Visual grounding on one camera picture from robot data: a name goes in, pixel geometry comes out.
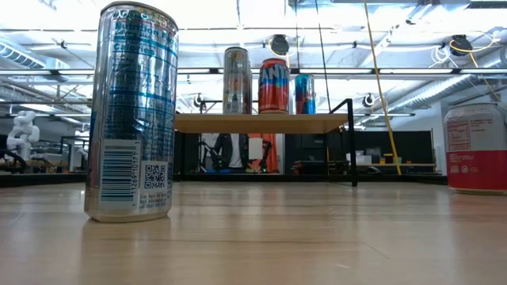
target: barcode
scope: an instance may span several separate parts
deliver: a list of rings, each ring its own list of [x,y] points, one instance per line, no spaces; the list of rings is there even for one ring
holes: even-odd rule
[[[139,141],[105,140],[101,200],[134,203],[139,187]]]

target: white robot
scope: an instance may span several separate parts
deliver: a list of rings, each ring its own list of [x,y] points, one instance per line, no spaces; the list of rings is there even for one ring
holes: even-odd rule
[[[16,150],[15,152],[26,161],[30,159],[32,143],[39,141],[40,130],[33,125],[35,117],[34,111],[20,111],[14,118],[13,130],[7,136],[7,149]]]

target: ceiling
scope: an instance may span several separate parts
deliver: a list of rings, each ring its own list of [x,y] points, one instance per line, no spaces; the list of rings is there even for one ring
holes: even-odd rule
[[[33,56],[59,59],[69,68],[93,68],[100,11],[110,2],[5,1],[0,11],[0,40],[19,44]],[[239,45],[249,51],[252,67],[259,68],[264,59],[275,56],[269,49],[269,40],[275,34],[286,36],[291,54],[288,61],[292,68],[373,66],[364,7],[359,1],[336,4],[332,2],[337,1],[318,0],[318,12],[312,0],[299,0],[297,12],[295,0],[143,2],[168,12],[177,22],[180,28],[180,68],[223,67],[223,51]],[[442,43],[448,44],[455,34],[466,34],[474,48],[486,47],[494,38],[489,48],[475,54],[477,58],[495,51],[507,41],[507,9],[468,9],[467,1],[441,1],[455,4],[439,6],[418,6],[417,1],[401,1],[401,4],[400,1],[398,4],[369,2],[374,2],[368,12],[379,67],[437,68],[470,64],[468,56],[450,55],[452,61],[443,63],[436,63],[435,57],[432,58],[432,53]],[[61,48],[63,41],[68,49]],[[0,68],[22,66],[0,59]],[[382,80],[381,86],[389,96],[390,93],[413,90],[425,83],[421,80]],[[57,93],[55,85],[33,87],[51,96]],[[74,87],[62,85],[60,92],[70,91],[68,98],[73,99],[91,98],[91,85]],[[317,79],[318,97],[326,99],[327,90],[332,105],[347,97],[362,98],[368,93],[378,93],[376,81],[371,78],[330,79],[327,88],[325,80]],[[210,100],[220,100],[221,76],[209,74],[178,78],[177,91],[178,96],[187,103],[196,93]],[[318,101],[322,103],[318,110],[327,112],[327,101]],[[196,111],[186,108],[183,103],[179,104],[178,107],[184,108],[185,112]],[[211,112],[219,112],[220,109],[216,105]]]

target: drink can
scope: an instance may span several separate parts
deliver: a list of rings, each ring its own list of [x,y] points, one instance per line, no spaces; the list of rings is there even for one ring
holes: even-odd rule
[[[315,80],[311,74],[295,77],[295,113],[315,114]]]
[[[101,222],[167,215],[171,205],[178,28],[154,7],[101,11],[85,212]]]
[[[290,71],[283,59],[266,59],[259,74],[259,114],[288,113]]]
[[[252,113],[252,78],[248,51],[229,47],[223,59],[223,113]]]

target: blue can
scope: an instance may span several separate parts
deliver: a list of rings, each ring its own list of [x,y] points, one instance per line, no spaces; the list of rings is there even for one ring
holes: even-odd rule
[[[311,74],[301,74],[295,78],[295,113],[315,114],[315,80]]]
[[[85,212],[160,218],[172,195],[178,28],[159,9],[114,2],[98,36]]]

